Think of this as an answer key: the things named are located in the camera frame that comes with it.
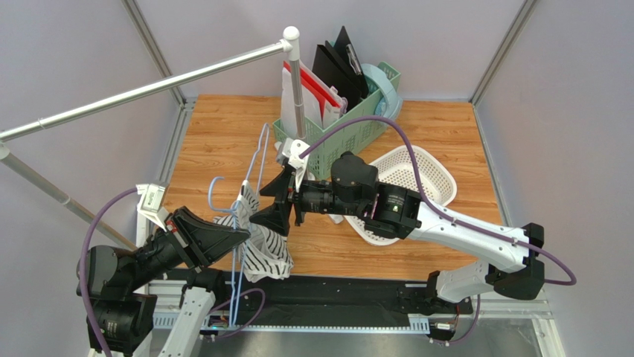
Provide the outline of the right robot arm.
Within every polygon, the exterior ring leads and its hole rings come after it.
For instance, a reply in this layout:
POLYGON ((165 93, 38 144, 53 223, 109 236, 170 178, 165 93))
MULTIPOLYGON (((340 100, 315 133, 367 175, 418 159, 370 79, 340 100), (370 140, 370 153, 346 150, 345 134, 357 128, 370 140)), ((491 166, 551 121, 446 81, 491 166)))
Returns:
POLYGON ((453 271, 434 271, 426 281, 423 312, 450 313, 473 295, 495 292, 506 298, 533 300, 545 282, 545 266, 528 243, 543 244, 543 228, 488 225, 469 216, 451 217, 450 210, 405 187, 379 181, 378 169, 352 152, 331 167, 331 180, 299 178, 298 168, 284 160, 282 172, 260 190, 272 205, 250 216, 250 222, 282 236, 306 213, 355 216, 365 229, 384 238, 435 242, 461 250, 478 261, 453 271))

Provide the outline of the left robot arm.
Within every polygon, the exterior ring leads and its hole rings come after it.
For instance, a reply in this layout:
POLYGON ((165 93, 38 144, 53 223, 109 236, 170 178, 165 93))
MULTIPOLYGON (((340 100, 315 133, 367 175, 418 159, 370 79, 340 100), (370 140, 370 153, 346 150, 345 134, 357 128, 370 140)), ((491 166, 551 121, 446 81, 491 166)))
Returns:
POLYGON ((223 273, 211 266, 250 233, 200 219, 186 207, 159 216, 163 222, 140 248, 96 245, 78 263, 77 293, 87 307, 89 342, 106 356, 134 355, 153 331, 158 302, 157 295, 138 289, 181 264, 189 274, 162 356, 189 356, 208 313, 217 303, 228 304, 223 273))

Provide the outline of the blue wire hanger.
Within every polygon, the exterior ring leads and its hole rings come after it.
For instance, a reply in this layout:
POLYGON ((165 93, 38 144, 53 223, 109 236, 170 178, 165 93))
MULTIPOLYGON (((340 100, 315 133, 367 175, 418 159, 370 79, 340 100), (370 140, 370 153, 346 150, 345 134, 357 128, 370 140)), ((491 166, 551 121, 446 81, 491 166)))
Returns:
MULTIPOLYGON (((258 178, 257 178, 257 189, 260 188, 261 185, 261 180, 262 180, 262 175, 263 175, 263 169, 264 169, 264 162, 266 160, 266 146, 269 143, 269 137, 270 137, 270 125, 268 123, 265 123, 262 126, 262 129, 260 131, 260 135, 258 138, 258 142, 257 142, 257 147, 256 150, 254 151, 254 153, 252 154, 252 158, 249 164, 249 168, 246 171, 245 174, 245 180, 248 181, 251 176, 252 176, 252 172, 254 169, 254 166, 256 164, 257 161, 257 157, 258 155, 263 151, 263 154, 261 156, 261 162, 260 162, 260 169, 259 169, 259 174, 258 174, 258 178)), ((231 226, 232 228, 236 228, 237 227, 237 209, 240 205, 240 203, 232 203, 230 208, 217 208, 214 206, 214 186, 218 181, 222 181, 225 178, 222 176, 217 176, 215 178, 212 179, 211 183, 209 184, 208 187, 208 197, 207 197, 207 203, 209 208, 214 211, 214 212, 219 212, 219 213, 227 213, 230 217, 231 217, 231 226)), ((235 246, 232 251, 231 251, 231 280, 230 280, 230 287, 231 287, 231 299, 229 301, 229 314, 228 314, 228 327, 234 327, 235 326, 235 322, 237 320, 237 315, 238 315, 238 309, 239 309, 239 305, 240 305, 240 294, 242 292, 242 282, 243 282, 243 273, 240 271, 238 274, 238 278, 236 278, 236 273, 237 273, 237 263, 239 262, 239 245, 235 246)))

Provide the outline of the black white striped tank top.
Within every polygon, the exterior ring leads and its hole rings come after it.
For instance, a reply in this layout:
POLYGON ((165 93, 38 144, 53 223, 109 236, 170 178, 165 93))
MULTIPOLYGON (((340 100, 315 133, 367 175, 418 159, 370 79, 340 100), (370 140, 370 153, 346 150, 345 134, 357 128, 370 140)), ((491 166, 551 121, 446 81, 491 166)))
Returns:
POLYGON ((286 279, 294 267, 287 238, 249 221, 259 207, 259 195, 249 181, 243 181, 237 196, 237 227, 249 231, 250 239, 238 249, 240 264, 243 266, 241 270, 251 283, 265 278, 286 279))

